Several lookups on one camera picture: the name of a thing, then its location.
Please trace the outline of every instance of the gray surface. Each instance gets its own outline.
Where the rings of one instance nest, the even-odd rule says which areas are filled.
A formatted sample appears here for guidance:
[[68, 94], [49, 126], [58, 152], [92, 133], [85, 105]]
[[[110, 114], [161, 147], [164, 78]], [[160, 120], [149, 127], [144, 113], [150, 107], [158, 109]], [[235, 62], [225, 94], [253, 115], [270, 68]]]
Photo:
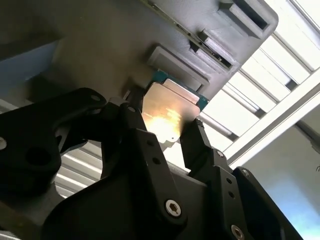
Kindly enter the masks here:
[[[302, 120], [320, 133], [320, 106]], [[320, 236], [319, 165], [320, 155], [294, 127], [244, 165], [305, 240]]]
[[34, 44], [34, 40], [0, 45], [0, 96], [51, 65], [58, 42], [47, 39]]
[[[54, 75], [52, 79], [68, 89], [89, 87], [108, 99], [123, 94], [129, 77], [145, 87], [154, 72], [146, 62], [150, 50], [159, 43], [209, 78], [210, 88], [203, 94], [210, 99], [237, 70], [215, 72], [190, 51], [184, 35], [138, 0], [25, 2], [43, 22], [65, 37], [52, 66], [64, 77]], [[155, 2], [193, 34], [206, 29], [239, 63], [247, 60], [264, 40], [235, 30], [218, 12], [217, 0]], [[277, 17], [267, 9], [264, 14], [273, 21], [274, 29]]]

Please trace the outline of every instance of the gray plastic housing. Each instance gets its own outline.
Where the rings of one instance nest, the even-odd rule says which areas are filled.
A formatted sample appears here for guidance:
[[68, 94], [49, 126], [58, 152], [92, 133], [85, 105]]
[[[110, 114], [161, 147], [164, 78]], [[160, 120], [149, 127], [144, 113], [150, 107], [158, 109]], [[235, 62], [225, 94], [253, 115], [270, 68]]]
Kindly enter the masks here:
[[277, 14], [263, 0], [141, 2], [182, 35], [172, 36], [171, 43], [160, 41], [148, 63], [209, 100], [278, 24]]
[[[123, 97], [130, 86], [128, 81], [146, 88], [155, 70], [160, 68], [210, 100], [272, 34], [278, 22], [276, 13], [262, 0], [246, 0], [268, 24], [261, 37], [241, 30], [240, 23], [247, 26], [248, 19], [230, 18], [218, 0], [36, 2], [32, 9], [66, 36], [53, 60], [53, 66], [62, 71], [62, 77], [53, 74], [48, 76], [49, 80], [68, 91], [91, 88], [106, 99]], [[165, 17], [152, 4], [157, 5]], [[212, 50], [233, 63], [229, 70], [217, 61], [210, 66], [196, 54], [200, 42], [204, 47], [208, 41], [200, 34], [202, 32], [216, 43]], [[190, 38], [198, 45], [191, 44]], [[173, 56], [170, 59], [187, 65], [201, 77], [184, 79], [183, 76], [190, 75], [182, 71], [185, 67], [176, 68], [172, 61], [165, 59], [148, 64], [158, 46]]]

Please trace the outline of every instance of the rectangular slot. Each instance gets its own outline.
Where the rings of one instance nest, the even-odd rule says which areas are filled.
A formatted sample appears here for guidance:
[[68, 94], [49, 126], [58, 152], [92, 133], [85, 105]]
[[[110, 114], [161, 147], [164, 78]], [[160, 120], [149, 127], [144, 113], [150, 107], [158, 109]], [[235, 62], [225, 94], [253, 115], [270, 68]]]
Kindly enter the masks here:
[[207, 50], [207, 52], [210, 53], [210, 54], [207, 54], [205, 51], [200, 49], [193, 42], [190, 43], [190, 47], [199, 58], [201, 58], [204, 62], [206, 62], [212, 68], [215, 68], [214, 66], [221, 66], [223, 69], [229, 70], [232, 67], [232, 64], [217, 52], [214, 52], [212, 50]]
[[264, 30], [268, 23], [244, 0], [233, 0], [234, 3], [261, 29]]

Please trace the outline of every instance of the fluorescent light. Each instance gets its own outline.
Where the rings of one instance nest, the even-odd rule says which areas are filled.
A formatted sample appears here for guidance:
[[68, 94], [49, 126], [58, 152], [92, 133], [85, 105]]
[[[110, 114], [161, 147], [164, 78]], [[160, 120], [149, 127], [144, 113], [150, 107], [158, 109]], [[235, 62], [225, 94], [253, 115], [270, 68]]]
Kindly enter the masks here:
[[270, 73], [275, 79], [277, 79], [282, 85], [286, 85], [290, 82], [291, 78], [275, 63], [273, 62], [261, 49], [255, 51], [252, 55], [265, 70]]
[[71, 195], [74, 194], [73, 191], [70, 191], [70, 190], [68, 190], [68, 189], [65, 189], [64, 187], [59, 186], [59, 185], [57, 185], [57, 184], [55, 185], [56, 191], [57, 191], [58, 194], [60, 194], [61, 196], [63, 195], [63, 196], [66, 196], [66, 197], [70, 197]]
[[259, 120], [223, 90], [214, 96], [203, 112], [238, 136]]
[[78, 160], [81, 160], [82, 162], [84, 162], [90, 166], [93, 166], [96, 169], [100, 170], [103, 167], [102, 160], [99, 159], [99, 156], [95, 156], [94, 153], [88, 154], [80, 149], [76, 149], [76, 150], [69, 151], [67, 154], [68, 154], [68, 156], [75, 158], [75, 159], [78, 159]]
[[250, 57], [242, 66], [242, 69], [251, 77], [251, 79], [277, 100], [281, 101], [290, 94], [289, 89], [282, 85], [267, 69], [265, 69], [263, 62], [257, 62], [254, 58]]
[[297, 83], [302, 83], [309, 72], [273, 37], [269, 37], [260, 47]]
[[65, 155], [63, 155], [63, 156], [66, 157], [67, 159], [72, 160], [73, 162], [75, 162], [75, 163], [77, 163], [77, 164], [79, 164], [79, 165], [82, 165], [83, 167], [86, 167], [86, 168], [88, 168], [88, 169], [90, 169], [90, 170], [95, 171], [95, 172], [98, 173], [98, 174], [101, 174], [101, 173], [102, 173], [102, 169], [101, 169], [101, 168], [98, 168], [98, 167], [95, 167], [95, 166], [93, 166], [93, 165], [91, 165], [91, 164], [88, 164], [88, 163], [85, 162], [84, 160], [77, 159], [77, 158], [69, 155], [68, 153], [65, 154]]
[[67, 178], [73, 179], [81, 184], [84, 184], [86, 186], [90, 186], [92, 184], [94, 184], [96, 181], [89, 179], [81, 174], [78, 174], [70, 169], [67, 169], [65, 167], [60, 167], [58, 174], [63, 175]]
[[228, 82], [223, 86], [222, 89], [253, 114], [259, 110], [259, 107], [254, 102], [252, 102]]
[[93, 153], [97, 157], [102, 158], [102, 153], [101, 153], [100, 147], [98, 147], [90, 142], [87, 142], [82, 148], [90, 153]]
[[271, 100], [270, 97], [265, 95], [240, 73], [236, 73], [228, 83], [238, 89], [242, 94], [244, 94], [266, 113], [268, 113], [276, 105], [276, 103]]
[[[289, 4], [278, 0], [276, 2], [269, 0], [268, 3], [271, 4], [271, 7], [276, 11], [279, 17], [275, 35], [284, 41], [284, 43], [302, 60], [302, 62], [306, 63], [312, 71], [320, 67], [320, 50], [308, 35], [305, 34], [304, 30], [296, 25], [295, 21], [298, 19], [297, 16], [295, 16], [294, 20], [293, 17], [289, 15], [286, 10]], [[293, 67], [291, 68], [291, 73], [288, 73], [294, 80], [298, 83], [305, 80], [306, 77], [303, 79], [302, 76], [297, 75], [296, 71], [293, 71]]]
[[203, 126], [211, 146], [215, 149], [224, 151], [233, 143], [229, 138], [214, 130], [207, 124], [203, 123]]
[[55, 180], [57, 181], [57, 182], [69, 182], [69, 183], [71, 183], [71, 184], [73, 184], [73, 185], [76, 185], [76, 186], [78, 186], [78, 187], [80, 187], [80, 188], [82, 188], [82, 189], [84, 189], [84, 188], [86, 188], [86, 187], [88, 187], [87, 185], [85, 185], [85, 184], [83, 184], [83, 183], [81, 183], [81, 182], [78, 182], [78, 181], [76, 181], [76, 180], [73, 180], [73, 179], [71, 179], [71, 178], [69, 178], [69, 177], [67, 177], [67, 176], [64, 176], [64, 175], [61, 175], [61, 174], [59, 174], [59, 173], [57, 173], [56, 174], [56, 177], [55, 177]]

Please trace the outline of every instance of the bolt head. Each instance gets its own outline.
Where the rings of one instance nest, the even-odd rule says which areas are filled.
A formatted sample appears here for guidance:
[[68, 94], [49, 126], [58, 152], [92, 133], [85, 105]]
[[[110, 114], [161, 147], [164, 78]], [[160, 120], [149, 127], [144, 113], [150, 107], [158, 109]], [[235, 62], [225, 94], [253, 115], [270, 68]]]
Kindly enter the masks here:
[[7, 141], [3, 138], [0, 137], [0, 150], [3, 150], [7, 147]]
[[170, 214], [172, 217], [180, 217], [181, 215], [181, 208], [179, 204], [174, 200], [167, 200], [165, 202], [165, 210], [168, 214]]
[[245, 240], [245, 235], [238, 226], [232, 225], [231, 232], [235, 236], [236, 240]]
[[250, 177], [250, 173], [249, 173], [247, 170], [242, 169], [242, 172], [244, 173], [244, 175], [245, 175], [247, 178]]
[[219, 151], [219, 150], [217, 150], [216, 153], [217, 153], [221, 158], [223, 158], [223, 157], [225, 156], [225, 155], [224, 155], [221, 151]]

